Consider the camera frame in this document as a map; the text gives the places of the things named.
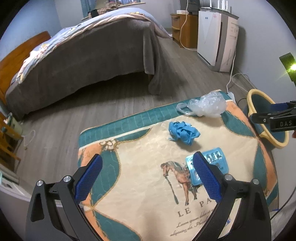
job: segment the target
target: plastic bag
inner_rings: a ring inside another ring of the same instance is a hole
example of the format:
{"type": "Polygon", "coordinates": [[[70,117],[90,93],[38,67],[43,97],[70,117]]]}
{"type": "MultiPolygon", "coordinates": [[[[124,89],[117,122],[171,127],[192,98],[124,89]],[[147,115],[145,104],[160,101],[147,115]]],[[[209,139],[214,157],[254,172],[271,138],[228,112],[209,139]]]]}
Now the plastic bag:
{"type": "Polygon", "coordinates": [[[220,92],[212,91],[209,94],[202,96],[199,100],[191,99],[188,104],[179,103],[176,110],[191,116],[207,116],[212,118],[221,117],[221,114],[226,110],[226,101],[220,92]]]}

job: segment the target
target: led light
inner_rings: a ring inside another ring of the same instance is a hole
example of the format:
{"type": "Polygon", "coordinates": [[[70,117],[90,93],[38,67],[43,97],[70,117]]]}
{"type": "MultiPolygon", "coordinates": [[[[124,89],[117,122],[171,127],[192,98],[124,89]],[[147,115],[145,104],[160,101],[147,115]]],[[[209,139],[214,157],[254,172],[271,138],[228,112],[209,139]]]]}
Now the led light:
{"type": "Polygon", "coordinates": [[[293,64],[290,68],[290,70],[296,70],[296,64],[293,64]]]}

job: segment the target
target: metal screw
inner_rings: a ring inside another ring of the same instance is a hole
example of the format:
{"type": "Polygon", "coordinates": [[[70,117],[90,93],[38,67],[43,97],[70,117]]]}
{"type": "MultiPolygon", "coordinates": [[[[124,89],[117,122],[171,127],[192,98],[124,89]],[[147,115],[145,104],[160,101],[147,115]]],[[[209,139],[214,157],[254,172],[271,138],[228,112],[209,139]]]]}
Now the metal screw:
{"type": "Polygon", "coordinates": [[[38,182],[37,182],[37,186],[41,186],[43,184],[43,181],[42,180],[39,180],[38,182]]]}
{"type": "Polygon", "coordinates": [[[231,176],[230,174],[226,174],[226,175],[225,175],[225,179],[226,179],[227,181],[231,181],[231,180],[232,180],[232,176],[231,176]]]}
{"type": "Polygon", "coordinates": [[[254,179],[253,180],[253,183],[256,184],[256,185],[258,185],[259,184],[259,180],[258,179],[254,179]]]}
{"type": "Polygon", "coordinates": [[[70,176],[65,176],[63,180],[64,180],[64,182],[67,183],[67,182],[69,182],[71,180],[71,177],[70,176]]]}

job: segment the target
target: yellow frame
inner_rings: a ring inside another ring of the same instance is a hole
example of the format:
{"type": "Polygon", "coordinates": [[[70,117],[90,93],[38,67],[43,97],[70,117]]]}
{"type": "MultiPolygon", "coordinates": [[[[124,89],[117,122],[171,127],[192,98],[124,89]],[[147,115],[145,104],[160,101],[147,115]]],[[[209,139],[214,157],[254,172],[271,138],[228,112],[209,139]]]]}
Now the yellow frame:
{"type": "MultiPolygon", "coordinates": [[[[252,102],[252,95],[253,94],[257,94],[262,96],[263,98],[265,98],[269,103],[271,104],[275,104],[275,102],[264,92],[257,90],[257,89],[252,89],[248,92],[247,95],[247,102],[248,102],[248,106],[249,106],[249,113],[248,116],[250,117],[252,114],[257,113],[255,110],[255,107],[253,105],[252,102]]],[[[269,130],[266,128],[266,126],[264,124],[260,124],[261,127],[263,128],[263,132],[259,135],[261,138],[265,138],[268,141],[270,141],[270,143],[272,145],[274,145],[275,147],[282,149],[284,148],[288,142],[289,142],[289,132],[285,131],[285,141],[284,142],[279,142],[277,139],[275,139],[272,134],[269,132],[269,130]]]]}

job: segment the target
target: blue plastic glove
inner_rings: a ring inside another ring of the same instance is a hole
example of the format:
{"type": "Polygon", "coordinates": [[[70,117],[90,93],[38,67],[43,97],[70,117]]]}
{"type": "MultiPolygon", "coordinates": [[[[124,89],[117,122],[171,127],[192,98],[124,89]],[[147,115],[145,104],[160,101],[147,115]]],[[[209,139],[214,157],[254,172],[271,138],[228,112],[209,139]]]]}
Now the blue plastic glove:
{"type": "Polygon", "coordinates": [[[185,144],[191,145],[194,138],[200,136],[200,132],[191,126],[191,124],[183,122],[170,122],[168,126],[171,140],[177,141],[181,139],[185,144]]]}

